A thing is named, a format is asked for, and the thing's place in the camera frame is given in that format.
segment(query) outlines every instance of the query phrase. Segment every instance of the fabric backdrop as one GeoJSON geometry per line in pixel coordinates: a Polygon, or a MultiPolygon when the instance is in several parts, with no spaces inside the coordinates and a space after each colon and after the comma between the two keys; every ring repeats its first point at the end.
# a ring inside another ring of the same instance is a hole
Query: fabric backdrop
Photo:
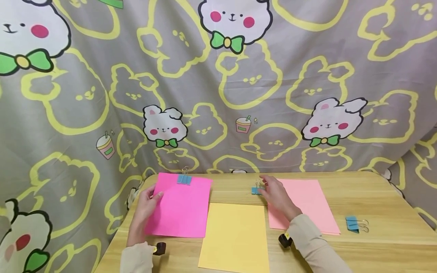
{"type": "Polygon", "coordinates": [[[435,229],[435,2],[1,1],[0,273],[93,271],[185,166],[372,171],[435,229]]]}

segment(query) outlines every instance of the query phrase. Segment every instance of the pink paper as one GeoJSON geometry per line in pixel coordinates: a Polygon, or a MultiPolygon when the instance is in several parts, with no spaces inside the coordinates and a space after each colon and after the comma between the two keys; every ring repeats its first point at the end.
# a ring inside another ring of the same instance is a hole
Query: pink paper
{"type": "Polygon", "coordinates": [[[146,234],[204,238],[210,179],[192,177],[191,185],[177,184],[178,174],[159,173],[154,193],[164,192],[146,225],[146,234]]]}
{"type": "MultiPolygon", "coordinates": [[[[317,180],[278,179],[284,185],[288,196],[302,212],[310,217],[320,232],[340,235],[331,209],[317,180]]],[[[276,208],[268,204],[269,226],[275,229],[288,229],[290,222],[276,208]]]]}

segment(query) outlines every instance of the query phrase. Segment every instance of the cartoon bunny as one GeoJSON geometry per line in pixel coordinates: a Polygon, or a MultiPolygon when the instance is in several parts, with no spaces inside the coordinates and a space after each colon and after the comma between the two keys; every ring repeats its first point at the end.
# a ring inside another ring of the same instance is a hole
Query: cartoon bunny
{"type": "Polygon", "coordinates": [[[148,140],[156,142],[158,148],[178,147],[178,142],[187,137],[188,128],[183,124],[182,113],[176,108],[162,111],[156,105],[144,107],[144,128],[148,140]]]}
{"type": "Polygon", "coordinates": [[[49,261],[44,249],[52,224],[44,211],[20,212],[18,201],[6,201],[10,229],[0,242],[0,273],[35,273],[49,261]]]}
{"type": "Polygon", "coordinates": [[[398,189],[398,187],[395,185],[395,184],[393,184],[392,183],[392,172],[389,170],[389,169],[387,169],[387,170],[385,170],[385,172],[381,175],[382,177],[384,177],[387,181],[388,181],[388,183],[393,187],[393,189],[403,198],[403,199],[405,199],[405,195],[404,195],[404,193],[400,190],[400,189],[398,189]]]}
{"type": "Polygon", "coordinates": [[[302,129],[302,138],[311,140],[310,147],[320,144],[336,146],[340,139],[347,138],[361,125],[361,110],[366,105],[367,100],[364,98],[357,98],[341,105],[336,98],[318,102],[302,129]]]}
{"type": "Polygon", "coordinates": [[[70,47],[70,28],[51,2],[0,2],[0,76],[31,68],[50,72],[54,67],[51,59],[70,47]]]}
{"type": "Polygon", "coordinates": [[[128,210],[130,210],[132,204],[134,203],[134,200],[136,196],[139,193],[139,190],[141,189],[142,185],[144,184],[145,180],[142,180],[141,183],[138,185],[138,188],[131,188],[131,191],[129,192],[128,199],[126,200],[126,205],[128,210]]]}
{"type": "Polygon", "coordinates": [[[243,170],[243,169],[233,169],[231,171],[231,173],[247,173],[247,171],[243,170]]]}
{"type": "Polygon", "coordinates": [[[260,40],[273,22],[269,0],[203,0],[198,12],[202,27],[212,34],[211,47],[235,54],[260,40]]]}

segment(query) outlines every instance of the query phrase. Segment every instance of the hand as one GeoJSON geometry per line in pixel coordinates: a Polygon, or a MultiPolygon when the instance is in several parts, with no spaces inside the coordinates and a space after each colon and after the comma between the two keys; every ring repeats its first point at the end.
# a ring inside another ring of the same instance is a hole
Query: hand
{"type": "Polygon", "coordinates": [[[287,220],[291,221],[302,214],[301,209],[293,203],[280,181],[269,175],[260,175],[260,178],[263,179],[266,190],[259,189],[259,193],[268,203],[280,210],[287,220]]]}
{"type": "Polygon", "coordinates": [[[156,204],[161,199],[163,192],[153,195],[155,185],[147,188],[138,194],[138,204],[132,219],[132,223],[144,224],[152,215],[156,208],[156,204]]]}
{"type": "Polygon", "coordinates": [[[144,227],[147,219],[152,215],[156,208],[156,204],[161,199],[163,192],[159,192],[155,196],[153,192],[155,185],[143,190],[138,194],[138,204],[132,218],[131,225],[129,226],[128,240],[126,247],[130,247],[136,244],[141,244],[146,241],[146,235],[144,234],[144,227]]]}

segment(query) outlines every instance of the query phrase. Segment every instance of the sleeve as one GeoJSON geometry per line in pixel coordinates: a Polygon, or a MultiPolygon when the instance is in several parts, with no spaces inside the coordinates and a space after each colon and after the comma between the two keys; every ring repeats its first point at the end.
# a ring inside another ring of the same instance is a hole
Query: sleeve
{"type": "Polygon", "coordinates": [[[147,242],[125,248],[121,253],[120,273],[152,273],[153,250],[147,242]]]}
{"type": "Polygon", "coordinates": [[[287,232],[314,273],[352,273],[307,215],[294,218],[287,232]]]}

